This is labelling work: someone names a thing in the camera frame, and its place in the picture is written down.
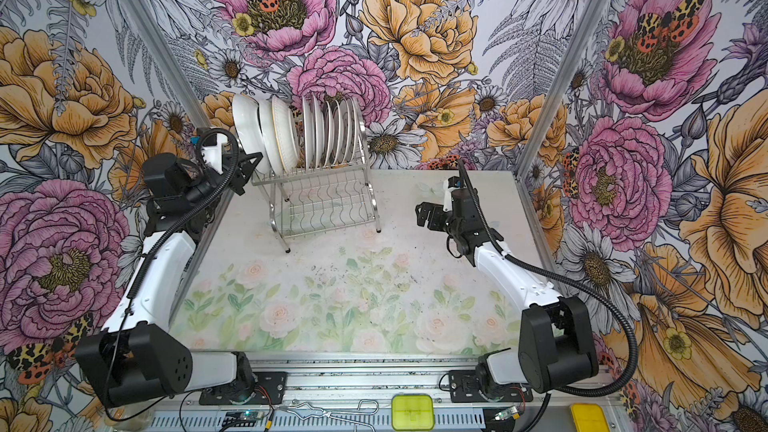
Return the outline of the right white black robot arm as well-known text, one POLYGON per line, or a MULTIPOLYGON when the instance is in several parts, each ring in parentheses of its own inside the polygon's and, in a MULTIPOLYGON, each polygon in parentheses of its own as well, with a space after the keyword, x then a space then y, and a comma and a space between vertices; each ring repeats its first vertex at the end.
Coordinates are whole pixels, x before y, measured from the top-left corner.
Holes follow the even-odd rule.
POLYGON ((589 311, 576 296, 512 262, 503 237, 485 228, 469 183, 453 176, 444 182, 441 204, 416 206, 417 224, 447 234, 457 255, 491 278, 520 312, 516 351, 490 352, 479 360, 483 389, 522 382, 538 393, 570 386, 598 374, 589 311))

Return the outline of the chrome wire dish rack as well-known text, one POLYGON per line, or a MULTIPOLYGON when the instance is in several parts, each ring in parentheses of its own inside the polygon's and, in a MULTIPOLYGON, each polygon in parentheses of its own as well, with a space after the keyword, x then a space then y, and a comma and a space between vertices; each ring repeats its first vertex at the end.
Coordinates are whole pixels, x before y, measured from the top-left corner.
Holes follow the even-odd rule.
MULTIPOLYGON (((327 104, 328 99, 318 98, 325 117, 327 150, 327 104)), ((381 230, 375 190, 370 177, 371 158, 367 143, 367 131, 357 102, 358 133, 354 159, 344 163, 346 139, 345 99, 340 102, 341 127, 338 141, 337 164, 307 170, 305 167, 305 146, 302 98, 299 106, 301 120, 295 126, 299 161, 296 169, 277 176, 254 173, 251 183, 264 194, 269 207, 269 225, 282 249, 291 251, 291 238, 349 228, 372 223, 375 230, 381 230)))

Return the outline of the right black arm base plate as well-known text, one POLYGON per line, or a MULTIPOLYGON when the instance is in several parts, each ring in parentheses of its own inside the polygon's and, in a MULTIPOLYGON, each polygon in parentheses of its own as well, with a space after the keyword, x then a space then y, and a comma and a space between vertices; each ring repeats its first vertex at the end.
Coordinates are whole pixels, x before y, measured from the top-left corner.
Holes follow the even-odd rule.
POLYGON ((532 389, 527 384, 498 384, 476 370, 449 371, 447 387, 452 403, 522 404, 533 400, 532 389))

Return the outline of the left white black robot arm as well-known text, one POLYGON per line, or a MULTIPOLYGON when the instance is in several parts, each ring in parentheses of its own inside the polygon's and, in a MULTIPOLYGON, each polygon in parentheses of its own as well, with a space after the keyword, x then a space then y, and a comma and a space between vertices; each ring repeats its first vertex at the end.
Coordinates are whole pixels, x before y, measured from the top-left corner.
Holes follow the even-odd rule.
POLYGON ((142 165, 151 198, 140 259, 112 316, 75 351, 77 364, 108 409, 195 391, 243 403, 255 392, 244 353, 193 352, 170 333, 175 295, 210 214, 225 190, 244 192, 262 156, 223 153, 221 159, 223 171, 208 168, 196 178, 172 153, 142 165))

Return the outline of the black striped rim plate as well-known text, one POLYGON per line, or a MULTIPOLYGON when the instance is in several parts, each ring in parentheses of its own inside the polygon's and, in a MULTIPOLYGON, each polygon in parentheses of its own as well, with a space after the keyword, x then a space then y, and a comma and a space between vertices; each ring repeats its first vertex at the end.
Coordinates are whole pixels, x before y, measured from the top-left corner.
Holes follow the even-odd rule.
POLYGON ((258 112, 259 104, 255 99, 241 94, 232 98, 232 114, 242 150, 246 154, 261 153, 262 159, 256 170, 261 175, 268 175, 271 166, 261 135, 258 112))

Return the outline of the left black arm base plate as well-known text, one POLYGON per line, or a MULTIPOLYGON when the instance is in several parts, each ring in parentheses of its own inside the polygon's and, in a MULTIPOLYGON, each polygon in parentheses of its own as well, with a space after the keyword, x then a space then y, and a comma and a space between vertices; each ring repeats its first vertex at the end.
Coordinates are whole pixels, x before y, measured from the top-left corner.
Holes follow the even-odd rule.
POLYGON ((280 405, 287 378, 286 372, 255 372, 250 379, 237 378, 230 384, 204 389, 199 403, 204 406, 280 405))

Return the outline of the plain white plate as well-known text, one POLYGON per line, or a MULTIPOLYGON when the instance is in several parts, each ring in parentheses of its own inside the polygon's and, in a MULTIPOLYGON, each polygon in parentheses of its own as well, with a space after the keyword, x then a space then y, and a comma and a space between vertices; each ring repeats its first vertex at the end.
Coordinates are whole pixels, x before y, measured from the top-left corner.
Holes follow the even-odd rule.
POLYGON ((269 99, 262 97, 257 98, 257 103, 259 105, 258 114, 260 130, 264 147, 267 152, 268 161, 274 174, 281 176, 284 174, 284 167, 282 164, 277 137, 275 134, 272 104, 269 99))

